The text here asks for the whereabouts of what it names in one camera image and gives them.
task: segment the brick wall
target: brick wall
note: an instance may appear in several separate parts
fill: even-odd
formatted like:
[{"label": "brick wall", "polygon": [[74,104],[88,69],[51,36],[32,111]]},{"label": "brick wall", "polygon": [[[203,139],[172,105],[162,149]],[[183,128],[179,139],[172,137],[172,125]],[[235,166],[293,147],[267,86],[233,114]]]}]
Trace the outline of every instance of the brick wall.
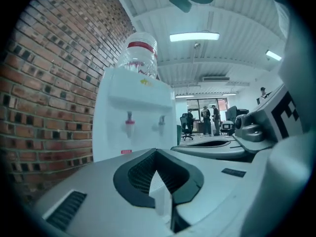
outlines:
[{"label": "brick wall", "polygon": [[32,0],[0,56],[0,147],[34,200],[93,161],[98,86],[133,33],[118,0]]}]

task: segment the black office chair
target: black office chair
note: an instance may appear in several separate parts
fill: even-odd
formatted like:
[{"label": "black office chair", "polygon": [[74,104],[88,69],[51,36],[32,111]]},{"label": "black office chair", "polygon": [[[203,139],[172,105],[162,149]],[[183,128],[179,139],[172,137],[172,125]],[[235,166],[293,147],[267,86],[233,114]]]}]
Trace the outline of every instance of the black office chair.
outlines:
[{"label": "black office chair", "polygon": [[184,140],[186,140],[186,138],[191,138],[193,140],[193,137],[190,135],[190,133],[192,133],[192,126],[187,125],[188,118],[187,117],[180,117],[180,122],[181,122],[182,132],[184,133],[182,138],[184,138]]}]

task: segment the air conditioner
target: air conditioner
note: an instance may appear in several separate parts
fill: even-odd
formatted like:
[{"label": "air conditioner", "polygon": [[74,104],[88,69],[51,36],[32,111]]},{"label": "air conditioner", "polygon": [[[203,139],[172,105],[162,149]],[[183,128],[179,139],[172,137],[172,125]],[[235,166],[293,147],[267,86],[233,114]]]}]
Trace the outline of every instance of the air conditioner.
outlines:
[{"label": "air conditioner", "polygon": [[229,81],[229,77],[202,77],[202,82]]}]

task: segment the trash can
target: trash can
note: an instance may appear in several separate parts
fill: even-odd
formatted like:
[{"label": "trash can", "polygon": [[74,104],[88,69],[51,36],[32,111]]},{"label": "trash can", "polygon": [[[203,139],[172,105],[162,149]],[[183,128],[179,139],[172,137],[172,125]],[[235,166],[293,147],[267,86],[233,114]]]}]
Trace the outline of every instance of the trash can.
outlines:
[{"label": "trash can", "polygon": [[177,125],[177,141],[178,141],[178,145],[180,145],[181,134],[182,134],[181,126],[180,126],[180,125]]}]

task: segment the ceiling light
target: ceiling light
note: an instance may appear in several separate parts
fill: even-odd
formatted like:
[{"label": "ceiling light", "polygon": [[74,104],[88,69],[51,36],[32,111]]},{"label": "ceiling light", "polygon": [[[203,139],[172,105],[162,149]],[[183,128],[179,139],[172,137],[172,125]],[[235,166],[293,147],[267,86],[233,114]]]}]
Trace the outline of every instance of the ceiling light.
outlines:
[{"label": "ceiling light", "polygon": [[272,53],[272,52],[271,52],[271,51],[269,51],[269,50],[266,52],[266,55],[268,55],[268,56],[270,56],[270,57],[272,57],[272,58],[276,59],[277,61],[280,61],[280,60],[282,59],[282,57],[281,57],[281,56],[278,56],[277,54]]},{"label": "ceiling light", "polygon": [[194,95],[176,96],[176,98],[194,97]]},{"label": "ceiling light", "polygon": [[170,35],[170,41],[181,40],[218,40],[219,34],[217,33],[186,33],[186,34],[173,34]]},{"label": "ceiling light", "polygon": [[223,94],[222,96],[235,96],[237,95],[237,93],[227,93],[227,94]]}]

